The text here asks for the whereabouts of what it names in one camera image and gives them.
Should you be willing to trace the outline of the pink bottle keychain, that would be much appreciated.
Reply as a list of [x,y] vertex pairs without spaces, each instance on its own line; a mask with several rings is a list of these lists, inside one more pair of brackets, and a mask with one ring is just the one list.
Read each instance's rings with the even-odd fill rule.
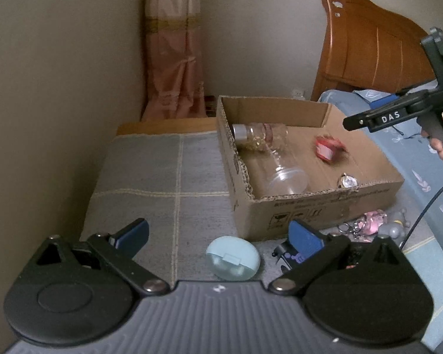
[[355,221],[344,222],[337,229],[341,234],[354,237],[372,236],[379,232],[379,227],[387,222],[387,214],[382,210],[363,213]]

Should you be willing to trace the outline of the clear plastic jar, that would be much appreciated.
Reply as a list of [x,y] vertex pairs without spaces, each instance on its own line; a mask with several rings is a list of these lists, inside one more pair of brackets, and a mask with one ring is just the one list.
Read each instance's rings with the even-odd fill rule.
[[309,177],[288,145],[268,149],[262,162],[262,196],[303,194]]

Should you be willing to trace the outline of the grey cartoon figure toy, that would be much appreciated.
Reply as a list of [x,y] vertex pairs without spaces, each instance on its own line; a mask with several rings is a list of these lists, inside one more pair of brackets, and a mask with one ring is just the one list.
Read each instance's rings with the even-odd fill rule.
[[379,226],[378,235],[390,237],[400,246],[411,223],[406,219],[406,209],[402,208],[387,215],[387,221]]

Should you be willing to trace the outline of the glass bottle with yellow beads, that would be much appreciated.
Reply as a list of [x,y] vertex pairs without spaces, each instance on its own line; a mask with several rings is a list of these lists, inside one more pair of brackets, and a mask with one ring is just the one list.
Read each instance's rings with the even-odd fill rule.
[[288,129],[284,124],[233,124],[234,142],[238,149],[253,151],[282,150],[286,147]]

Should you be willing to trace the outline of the blue floral pillow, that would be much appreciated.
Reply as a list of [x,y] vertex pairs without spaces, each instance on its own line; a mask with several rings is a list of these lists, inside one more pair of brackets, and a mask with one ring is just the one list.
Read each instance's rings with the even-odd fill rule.
[[370,106],[370,109],[377,109],[398,99],[396,94],[378,90],[354,90],[354,93],[359,95]]

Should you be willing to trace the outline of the light blue egg case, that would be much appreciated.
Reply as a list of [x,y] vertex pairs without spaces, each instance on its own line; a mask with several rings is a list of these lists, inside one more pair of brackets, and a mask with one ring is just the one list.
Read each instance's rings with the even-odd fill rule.
[[258,272],[261,256],[254,245],[239,237],[223,236],[206,248],[210,271],[225,281],[248,281]]

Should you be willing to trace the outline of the wooden bed headboard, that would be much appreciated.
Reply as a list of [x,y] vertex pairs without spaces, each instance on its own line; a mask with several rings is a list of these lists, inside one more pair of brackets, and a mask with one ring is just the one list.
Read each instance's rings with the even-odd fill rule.
[[434,79],[426,31],[370,0],[322,0],[327,25],[311,99],[327,90],[395,93]]

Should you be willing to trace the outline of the blue floral bed sheet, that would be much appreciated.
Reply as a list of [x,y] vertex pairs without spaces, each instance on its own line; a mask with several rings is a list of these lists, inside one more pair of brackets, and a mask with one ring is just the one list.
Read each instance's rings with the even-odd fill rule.
[[[320,102],[328,103],[340,111],[338,137],[352,151],[360,141],[368,141],[381,150],[404,179],[396,194],[395,207],[407,210],[407,220],[413,224],[427,203],[443,186],[443,163],[429,147],[427,139],[420,136],[415,120],[409,120],[376,133],[368,130],[347,131],[343,118],[370,108],[370,103],[357,93],[328,90]],[[443,250],[443,192],[434,201],[419,222],[406,247],[417,244],[427,234],[432,234]]]

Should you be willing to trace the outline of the brown cardboard box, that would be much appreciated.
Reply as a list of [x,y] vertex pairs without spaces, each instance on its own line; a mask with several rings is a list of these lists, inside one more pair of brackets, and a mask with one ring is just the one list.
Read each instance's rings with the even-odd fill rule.
[[[402,175],[371,142],[360,141],[349,151],[338,137],[339,114],[331,104],[291,98],[218,99],[218,139],[239,237],[252,241],[282,237],[293,219],[325,229],[394,202],[404,183]],[[255,122],[286,125],[287,145],[309,177],[303,194],[262,196],[264,153],[238,149],[232,130],[233,124]],[[334,163],[320,160],[315,155],[317,136],[339,139],[347,153]],[[339,189],[343,173],[357,178],[359,186]]]

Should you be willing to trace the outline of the pink beige curtain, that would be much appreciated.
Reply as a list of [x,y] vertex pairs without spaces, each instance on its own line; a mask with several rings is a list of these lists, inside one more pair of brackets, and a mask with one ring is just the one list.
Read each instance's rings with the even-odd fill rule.
[[200,0],[145,0],[143,121],[205,117]]

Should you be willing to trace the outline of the small silver keychain charm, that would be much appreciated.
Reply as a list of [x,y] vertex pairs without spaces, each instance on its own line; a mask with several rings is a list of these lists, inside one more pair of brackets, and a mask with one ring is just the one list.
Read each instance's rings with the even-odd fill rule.
[[355,178],[352,175],[349,175],[347,173],[343,173],[337,182],[337,187],[339,189],[352,189],[359,186],[359,181],[357,178]]

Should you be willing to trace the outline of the white wall socket plug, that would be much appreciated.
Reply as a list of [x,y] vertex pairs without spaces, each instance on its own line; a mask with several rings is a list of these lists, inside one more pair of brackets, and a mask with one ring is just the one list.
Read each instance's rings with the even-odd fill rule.
[[303,90],[303,89],[293,89],[291,91],[291,97],[293,99],[305,100],[306,99],[305,90]]

